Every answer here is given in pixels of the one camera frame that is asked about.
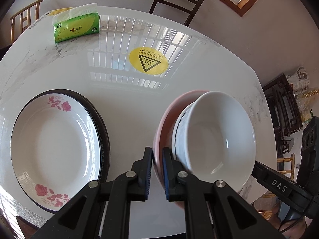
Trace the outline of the large blue floral plate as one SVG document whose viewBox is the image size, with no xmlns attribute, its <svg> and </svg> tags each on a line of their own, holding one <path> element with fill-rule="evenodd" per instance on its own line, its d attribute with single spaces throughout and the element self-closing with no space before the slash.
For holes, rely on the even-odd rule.
<svg viewBox="0 0 319 239">
<path fill-rule="evenodd" d="M 73 99 L 78 101 L 89 113 L 89 116 L 93 120 L 95 129 L 97 131 L 99 149 L 100 149 L 100 170 L 99 170 L 99 176 L 96 180 L 98 180 L 100 183 L 106 182 L 109 168 L 110 168 L 111 150 L 110 150 L 110 140 L 108 136 L 108 131 L 103 121 L 103 118 L 99 114 L 98 110 L 96 110 L 94 105 L 80 93 L 77 93 L 72 90 L 67 90 L 67 89 L 55 89 L 55 90 L 45 91 L 41 93 L 40 95 L 47 95 L 51 93 L 63 94 L 63 95 L 72 97 Z"/>
</svg>

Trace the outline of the yellow hot warning sticker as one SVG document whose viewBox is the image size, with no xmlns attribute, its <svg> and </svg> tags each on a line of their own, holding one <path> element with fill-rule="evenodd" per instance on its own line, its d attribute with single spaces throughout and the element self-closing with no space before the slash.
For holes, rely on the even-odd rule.
<svg viewBox="0 0 319 239">
<path fill-rule="evenodd" d="M 133 49 L 129 54 L 129 61 L 136 70 L 149 75 L 159 75 L 168 69 L 165 55 L 153 48 Z"/>
</svg>

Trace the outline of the white plate pink flowers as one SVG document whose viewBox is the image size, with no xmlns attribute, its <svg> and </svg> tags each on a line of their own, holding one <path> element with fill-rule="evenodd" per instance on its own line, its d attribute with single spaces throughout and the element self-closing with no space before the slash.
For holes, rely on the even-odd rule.
<svg viewBox="0 0 319 239">
<path fill-rule="evenodd" d="M 102 174 L 98 127 L 78 99 L 44 92 L 19 113 L 11 135 L 11 161 L 23 192 L 55 213 Z"/>
</svg>

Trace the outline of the newspaper bundle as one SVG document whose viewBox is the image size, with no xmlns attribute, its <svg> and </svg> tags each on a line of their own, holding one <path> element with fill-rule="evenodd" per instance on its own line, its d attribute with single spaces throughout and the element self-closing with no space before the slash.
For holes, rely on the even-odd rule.
<svg viewBox="0 0 319 239">
<path fill-rule="evenodd" d="M 310 85 L 308 73 L 303 66 L 300 66 L 294 74 L 287 75 L 286 79 L 292 87 L 292 91 L 295 96 L 298 96 L 308 90 Z"/>
</svg>

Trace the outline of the pink plastic bowl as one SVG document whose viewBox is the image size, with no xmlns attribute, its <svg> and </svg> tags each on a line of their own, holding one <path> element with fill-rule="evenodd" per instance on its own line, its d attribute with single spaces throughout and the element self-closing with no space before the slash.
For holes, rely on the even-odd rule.
<svg viewBox="0 0 319 239">
<path fill-rule="evenodd" d="M 171 147 L 172 131 L 181 112 L 189 104 L 193 103 L 197 98 L 206 92 L 208 92 L 208 90 L 192 90 L 183 93 L 167 107 L 159 122 L 159 126 L 153 141 L 153 153 L 155 159 L 155 173 L 163 189 L 165 189 L 165 186 L 163 180 L 162 149 L 164 147 Z"/>
</svg>

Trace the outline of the green tissue pack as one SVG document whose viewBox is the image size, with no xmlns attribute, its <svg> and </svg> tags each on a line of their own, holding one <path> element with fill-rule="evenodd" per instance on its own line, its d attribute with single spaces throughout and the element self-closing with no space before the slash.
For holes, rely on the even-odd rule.
<svg viewBox="0 0 319 239">
<path fill-rule="evenodd" d="M 55 43 L 72 38 L 99 33 L 100 15 L 97 3 L 74 7 L 53 16 Z"/>
</svg>

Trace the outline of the white cartoon bowl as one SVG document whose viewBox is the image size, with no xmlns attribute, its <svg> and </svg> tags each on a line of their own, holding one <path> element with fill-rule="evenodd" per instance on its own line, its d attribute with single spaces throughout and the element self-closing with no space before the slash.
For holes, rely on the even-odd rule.
<svg viewBox="0 0 319 239">
<path fill-rule="evenodd" d="M 171 149 L 174 158 L 200 180 L 223 180 L 239 193 L 255 164 L 255 133 L 235 98 L 209 91 L 179 115 Z"/>
</svg>

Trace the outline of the light wooden chair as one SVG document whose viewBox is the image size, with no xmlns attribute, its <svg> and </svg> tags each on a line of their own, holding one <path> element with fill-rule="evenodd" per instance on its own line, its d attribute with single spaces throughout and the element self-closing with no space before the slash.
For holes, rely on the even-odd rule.
<svg viewBox="0 0 319 239">
<path fill-rule="evenodd" d="M 20 34 L 22 34 L 28 27 L 31 26 L 33 22 L 39 19 L 39 11 L 40 11 L 40 4 L 44 0 L 36 0 L 35 2 L 27 5 L 20 11 L 16 12 L 14 15 L 10 17 L 11 21 L 11 29 L 10 29 L 10 41 L 11 44 L 13 44 L 16 40 L 15 37 L 15 26 L 16 26 L 16 21 L 17 18 L 19 19 L 18 21 L 18 30 Z"/>
</svg>

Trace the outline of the dark wooden side furniture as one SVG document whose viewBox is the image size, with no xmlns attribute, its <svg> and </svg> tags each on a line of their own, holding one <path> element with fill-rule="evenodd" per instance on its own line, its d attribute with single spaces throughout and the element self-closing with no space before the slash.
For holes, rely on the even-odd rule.
<svg viewBox="0 0 319 239">
<path fill-rule="evenodd" d="M 293 133 L 302 129 L 302 119 L 291 85 L 284 74 L 263 86 L 275 133 L 277 157 L 290 152 Z"/>
</svg>

